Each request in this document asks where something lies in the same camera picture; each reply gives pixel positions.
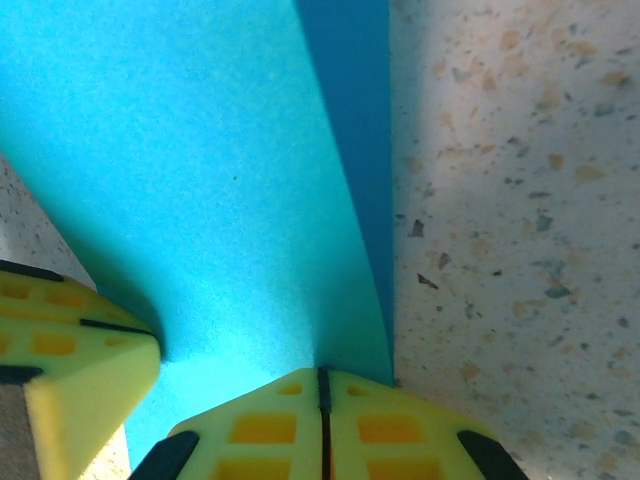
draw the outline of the terrazzo surface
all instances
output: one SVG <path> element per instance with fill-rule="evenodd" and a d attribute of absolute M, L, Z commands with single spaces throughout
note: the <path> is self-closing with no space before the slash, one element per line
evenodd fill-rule
<path fill-rule="evenodd" d="M 532 480 L 640 478 L 640 2 L 390 13 L 398 385 Z M 0 257 L 90 284 L 1 162 Z"/>

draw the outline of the speckled stone tile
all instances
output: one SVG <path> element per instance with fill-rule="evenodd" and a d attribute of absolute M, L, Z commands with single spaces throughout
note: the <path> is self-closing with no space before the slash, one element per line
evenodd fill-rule
<path fill-rule="evenodd" d="M 391 21 L 398 381 L 532 480 L 640 478 L 640 2 Z"/>
<path fill-rule="evenodd" d="M 94 287 L 46 214 L 0 155 L 0 258 L 68 275 Z M 81 480 L 121 480 L 130 473 L 124 428 L 118 429 Z"/>

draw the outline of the blue foam sheet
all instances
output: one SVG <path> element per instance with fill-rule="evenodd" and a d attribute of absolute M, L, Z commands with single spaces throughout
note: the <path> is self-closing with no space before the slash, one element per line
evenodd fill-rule
<path fill-rule="evenodd" d="M 0 148 L 99 290 L 162 339 L 134 465 L 295 368 L 392 379 L 386 2 L 346 3 L 2 7 Z"/>

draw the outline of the speckled terrazzo floor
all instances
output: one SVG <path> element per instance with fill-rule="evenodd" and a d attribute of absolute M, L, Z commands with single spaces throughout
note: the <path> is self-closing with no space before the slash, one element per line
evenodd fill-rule
<path fill-rule="evenodd" d="M 391 5 L 398 383 L 488 423 L 532 480 L 640 478 L 639 20 Z M 0 257 L 89 282 L 4 163 Z M 120 433 L 86 478 L 126 464 Z"/>

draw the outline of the blue foam mat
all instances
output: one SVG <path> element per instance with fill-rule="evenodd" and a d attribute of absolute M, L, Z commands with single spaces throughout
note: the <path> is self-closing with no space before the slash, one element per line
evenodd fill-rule
<path fill-rule="evenodd" d="M 391 382 L 386 3 L 319 3 L 2 8 L 0 148 L 163 341 L 133 465 L 298 367 Z"/>

